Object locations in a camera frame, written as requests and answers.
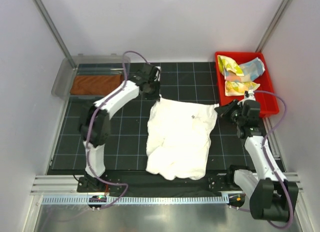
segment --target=stainless steel surface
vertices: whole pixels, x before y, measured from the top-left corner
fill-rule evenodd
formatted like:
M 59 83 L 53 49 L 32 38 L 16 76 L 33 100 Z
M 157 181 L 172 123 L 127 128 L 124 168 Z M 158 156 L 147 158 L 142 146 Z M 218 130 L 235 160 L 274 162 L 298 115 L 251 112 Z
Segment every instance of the stainless steel surface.
M 99 212 L 88 210 L 68 222 L 55 221 L 68 220 L 83 210 L 88 207 L 41 206 L 35 231 L 278 232 L 266 221 L 253 220 L 250 213 L 229 209 L 226 205 L 114 206 Z M 302 232 L 297 220 L 286 231 Z
M 24 232 L 34 231 L 37 223 L 37 219 L 40 213 L 42 196 L 33 196 L 30 204 L 28 216 L 24 223 Z
M 256 52 L 261 52 L 263 50 L 263 48 L 265 47 L 268 39 L 271 37 L 273 31 L 277 27 L 280 19 L 282 18 L 282 16 L 285 13 L 286 9 L 290 5 L 291 1 L 292 0 L 282 0 L 282 2 L 280 3 L 277 11 L 275 12 L 275 14 L 273 16 L 273 19 L 271 20 L 268 28 L 266 29 L 262 39 L 260 40 L 259 45 L 255 50 Z
M 54 36 L 54 38 L 56 39 L 56 42 L 58 43 L 61 51 L 64 53 L 65 57 L 68 59 L 68 62 L 70 63 L 70 66 L 75 69 L 77 66 L 75 64 L 75 61 L 73 60 L 73 58 L 71 57 L 67 46 L 65 45 L 64 41 L 62 40 L 54 22 L 52 21 L 45 5 L 43 4 L 43 2 L 41 0 L 33 0 L 36 7 L 38 8 L 38 10 L 40 11 L 41 15 L 43 16 L 44 21 L 46 22 L 48 28 L 50 29 L 52 35 Z

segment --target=white cloth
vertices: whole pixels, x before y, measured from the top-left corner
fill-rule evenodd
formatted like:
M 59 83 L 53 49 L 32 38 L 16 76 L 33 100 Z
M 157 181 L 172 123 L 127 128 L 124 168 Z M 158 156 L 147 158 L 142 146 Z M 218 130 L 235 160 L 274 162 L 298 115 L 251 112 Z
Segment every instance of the white cloth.
M 215 127 L 215 105 L 201 105 L 161 98 L 150 112 L 146 171 L 161 174 L 167 180 L 198 180 L 206 173 Z

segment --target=yellow package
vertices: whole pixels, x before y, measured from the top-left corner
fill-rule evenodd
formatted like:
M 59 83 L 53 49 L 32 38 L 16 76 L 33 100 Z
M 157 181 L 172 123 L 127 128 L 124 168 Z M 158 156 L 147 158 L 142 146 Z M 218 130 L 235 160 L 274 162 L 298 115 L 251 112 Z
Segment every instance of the yellow package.
M 224 70 L 228 72 L 233 72 L 237 76 L 244 76 L 239 65 L 230 57 L 218 55 L 218 66 L 219 71 L 222 75 L 224 75 Z
M 226 81 L 224 84 L 224 94 L 226 96 L 243 96 L 245 91 L 257 90 L 260 87 L 260 84 L 254 83 L 253 81 L 249 82 L 234 82 Z

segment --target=black work surface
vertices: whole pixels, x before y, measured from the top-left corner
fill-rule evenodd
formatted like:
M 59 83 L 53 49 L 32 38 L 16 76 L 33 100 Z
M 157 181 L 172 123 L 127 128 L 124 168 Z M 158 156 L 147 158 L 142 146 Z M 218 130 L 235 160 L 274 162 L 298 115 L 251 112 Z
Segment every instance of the black work surface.
M 142 63 L 132 63 L 130 71 L 137 71 Z M 214 63 L 183 62 L 154 63 L 161 66 L 163 98 L 200 103 L 218 103 L 217 75 Z M 77 131 L 81 106 L 87 100 L 72 97 L 68 103 L 64 122 L 48 174 L 73 174 L 86 166 L 85 149 Z M 111 135 L 104 150 L 107 170 L 144 170 L 147 165 L 147 122 L 154 101 L 141 96 L 127 103 L 111 119 Z M 218 119 L 210 134 L 207 170 L 224 170 L 231 164 L 254 169 L 249 154 L 236 136 L 236 126 Z
M 221 191 L 240 191 L 236 185 L 226 183 L 224 176 L 217 175 L 223 171 L 210 170 L 199 180 L 179 179 L 168 181 L 161 175 L 153 175 L 146 171 L 129 170 L 107 170 L 104 180 L 116 183 L 128 183 L 129 187 L 125 194 L 126 197 L 160 197 L 160 198 L 189 198 L 189 197 L 212 197 L 221 196 Z M 118 197 L 125 186 L 110 187 L 109 195 Z M 92 192 L 87 187 L 78 185 L 79 193 Z

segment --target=metal frame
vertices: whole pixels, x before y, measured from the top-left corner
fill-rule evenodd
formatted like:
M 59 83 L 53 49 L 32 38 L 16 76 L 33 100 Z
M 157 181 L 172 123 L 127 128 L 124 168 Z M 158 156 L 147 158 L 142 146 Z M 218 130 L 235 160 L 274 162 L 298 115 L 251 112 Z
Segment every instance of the metal frame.
M 271 37 L 272 33 L 278 26 L 282 16 L 284 15 L 285 11 L 289 7 L 292 0 L 282 0 L 280 3 L 278 9 L 276 10 L 269 26 L 267 27 L 266 31 L 264 32 L 264 35 L 262 36 L 258 47 L 256 48 L 256 52 L 261 52 L 263 48 L 265 47 L 266 43 L 268 42 L 269 38 Z
M 48 28 L 50 29 L 52 35 L 56 39 L 57 44 L 59 45 L 61 51 L 64 53 L 65 57 L 68 59 L 71 67 L 75 69 L 77 67 L 75 61 L 73 60 L 72 56 L 69 53 L 67 46 L 65 45 L 63 39 L 61 38 L 54 22 L 52 21 L 45 5 L 43 4 L 42 0 L 33 0 L 36 7 L 38 8 L 40 14 L 42 15 L 44 21 L 46 22 Z
M 295 172 L 285 172 L 284 175 L 287 177 L 288 181 L 295 182 L 298 185 L 299 191 L 302 192 L 303 188 Z M 76 176 L 77 179 L 83 177 L 83 175 Z M 87 193 L 77 192 L 78 182 L 73 176 L 36 176 L 30 195 L 87 195 Z M 242 191 L 232 191 L 225 193 L 242 193 Z
M 33 232 L 36 228 L 37 219 L 40 213 L 43 196 L 31 196 L 32 201 L 29 207 L 28 216 L 24 223 L 23 232 Z
M 270 118 L 263 118 L 263 123 L 264 123 L 265 130 L 267 132 L 269 132 L 273 127 Z M 271 147 L 271 151 L 272 151 L 274 159 L 281 160 L 282 159 L 281 153 L 280 153 L 281 150 L 280 150 L 280 147 L 279 147 L 279 144 L 277 142 L 277 138 L 276 138 L 276 135 L 274 132 L 272 132 L 269 135 L 268 140 L 270 143 L 270 147 Z

